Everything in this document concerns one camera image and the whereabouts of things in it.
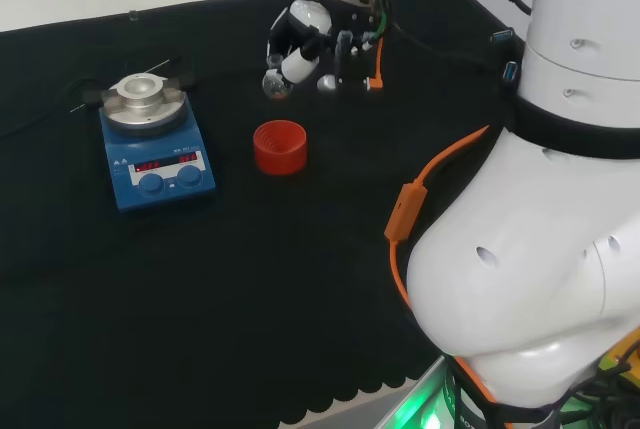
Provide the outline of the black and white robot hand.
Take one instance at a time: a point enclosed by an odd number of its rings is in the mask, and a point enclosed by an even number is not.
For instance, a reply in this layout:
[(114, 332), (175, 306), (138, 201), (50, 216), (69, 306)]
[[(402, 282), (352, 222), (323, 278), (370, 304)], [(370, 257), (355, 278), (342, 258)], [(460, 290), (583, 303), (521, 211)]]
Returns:
[(266, 44), (265, 94), (283, 99), (317, 74), (324, 93), (380, 90), (386, 16), (370, 0), (293, 0), (273, 22)]

